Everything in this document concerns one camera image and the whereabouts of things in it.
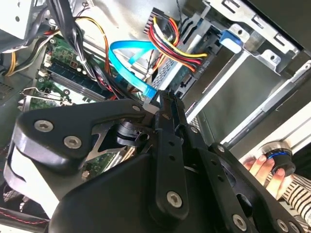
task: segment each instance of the silver screw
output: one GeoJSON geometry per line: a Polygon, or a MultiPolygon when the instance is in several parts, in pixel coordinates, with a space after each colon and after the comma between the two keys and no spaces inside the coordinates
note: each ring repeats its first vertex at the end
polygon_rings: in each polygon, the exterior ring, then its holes
{"type": "Polygon", "coordinates": [[[297,227],[293,222],[290,222],[290,226],[293,228],[293,230],[294,230],[296,233],[300,233],[300,230],[298,229],[298,227],[297,227]]]}
{"type": "Polygon", "coordinates": [[[34,126],[36,130],[45,133],[52,131],[54,128],[53,124],[47,120],[37,120],[34,126]]]}
{"type": "Polygon", "coordinates": [[[180,208],[182,205],[181,197],[174,191],[169,191],[166,195],[167,201],[175,208],[180,208]]]}
{"type": "Polygon", "coordinates": [[[247,230],[247,225],[240,215],[233,215],[232,220],[241,231],[245,232],[247,230]]]}
{"type": "Polygon", "coordinates": [[[218,145],[217,148],[218,148],[218,150],[220,150],[222,153],[224,153],[225,150],[224,150],[224,148],[223,148],[222,146],[219,146],[219,145],[218,145]]]}
{"type": "Polygon", "coordinates": [[[78,149],[82,146],[81,140],[76,136],[65,137],[64,144],[70,149],[78,149]]]}
{"type": "Polygon", "coordinates": [[[278,219],[277,220],[278,226],[284,231],[284,232],[288,232],[288,227],[285,225],[285,223],[281,220],[278,219]]]}
{"type": "Polygon", "coordinates": [[[139,107],[137,107],[137,106],[135,106],[135,105],[133,105],[133,109],[134,109],[135,111],[140,112],[140,108],[139,108],[139,107]]]}
{"type": "Polygon", "coordinates": [[[195,133],[198,133],[198,130],[197,130],[197,128],[196,127],[191,127],[191,130],[193,131],[193,132],[195,132],[195,133]]]}
{"type": "Polygon", "coordinates": [[[166,114],[162,114],[162,116],[163,116],[164,118],[166,118],[167,120],[170,119],[170,117],[169,117],[168,115],[166,115],[166,114]]]}

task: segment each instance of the connector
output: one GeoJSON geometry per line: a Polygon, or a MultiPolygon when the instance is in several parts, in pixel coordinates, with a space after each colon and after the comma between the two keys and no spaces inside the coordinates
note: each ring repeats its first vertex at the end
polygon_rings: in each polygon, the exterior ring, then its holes
{"type": "Polygon", "coordinates": [[[159,9],[157,9],[155,7],[152,9],[152,12],[148,18],[147,24],[144,28],[144,33],[148,34],[148,31],[150,30],[150,26],[153,23],[154,17],[157,18],[157,24],[158,24],[159,28],[161,29],[161,31],[163,31],[163,33],[166,34],[165,32],[167,31],[167,27],[168,27],[170,17],[167,16],[166,14],[164,14],[163,11],[160,11],[159,9]]]}

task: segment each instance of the motherboard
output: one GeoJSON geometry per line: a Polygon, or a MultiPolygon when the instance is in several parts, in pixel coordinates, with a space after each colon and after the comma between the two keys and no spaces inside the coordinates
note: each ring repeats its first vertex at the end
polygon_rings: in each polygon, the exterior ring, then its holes
{"type": "MultiPolygon", "coordinates": [[[[96,60],[100,66],[104,61],[96,60]]],[[[87,104],[105,101],[111,92],[102,90],[83,70],[77,55],[61,37],[54,37],[48,44],[44,59],[32,87],[24,89],[20,107],[23,111],[87,104]]],[[[103,153],[86,162],[82,180],[87,181],[123,161],[127,149],[118,153],[103,153]]]]}

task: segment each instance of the striped sleeve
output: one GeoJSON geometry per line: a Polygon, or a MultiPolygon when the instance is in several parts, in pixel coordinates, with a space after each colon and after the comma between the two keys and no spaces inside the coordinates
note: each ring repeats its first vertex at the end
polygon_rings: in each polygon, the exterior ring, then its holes
{"type": "MultiPolygon", "coordinates": [[[[269,174],[266,184],[271,178],[272,174],[269,174]]],[[[311,233],[311,181],[294,174],[294,180],[283,194],[283,198],[291,206],[291,209],[286,209],[296,218],[305,232],[311,233]]]]}
{"type": "Polygon", "coordinates": [[[280,201],[280,204],[296,219],[306,233],[311,233],[311,227],[293,207],[291,207],[285,200],[280,201]]]}

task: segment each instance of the finger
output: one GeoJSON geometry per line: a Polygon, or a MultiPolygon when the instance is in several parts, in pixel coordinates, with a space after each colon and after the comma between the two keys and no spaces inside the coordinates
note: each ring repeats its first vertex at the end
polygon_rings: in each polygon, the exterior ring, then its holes
{"type": "Polygon", "coordinates": [[[261,168],[261,166],[264,164],[264,162],[266,162],[267,158],[266,156],[262,155],[261,157],[259,157],[258,160],[255,161],[254,165],[252,166],[252,168],[249,170],[249,172],[253,175],[256,176],[257,172],[259,171],[259,169],[261,168]]]}
{"type": "Polygon", "coordinates": [[[284,180],[284,177],[285,171],[284,169],[280,168],[279,170],[277,170],[277,172],[274,174],[269,184],[267,185],[267,190],[275,198],[277,197],[277,192],[281,186],[281,183],[284,180]]]}
{"type": "Polygon", "coordinates": [[[290,186],[293,180],[294,180],[293,175],[284,178],[277,192],[277,196],[276,196],[277,200],[279,200],[283,196],[283,194],[286,192],[287,188],[290,186]]]}
{"type": "Polygon", "coordinates": [[[256,162],[256,159],[254,159],[252,161],[245,162],[243,164],[243,166],[249,171],[252,168],[252,166],[254,165],[255,162],[256,162]]]}
{"type": "Polygon", "coordinates": [[[261,185],[264,185],[273,166],[274,166],[274,160],[268,159],[257,172],[255,177],[259,181],[259,183],[261,183],[261,185]]]}

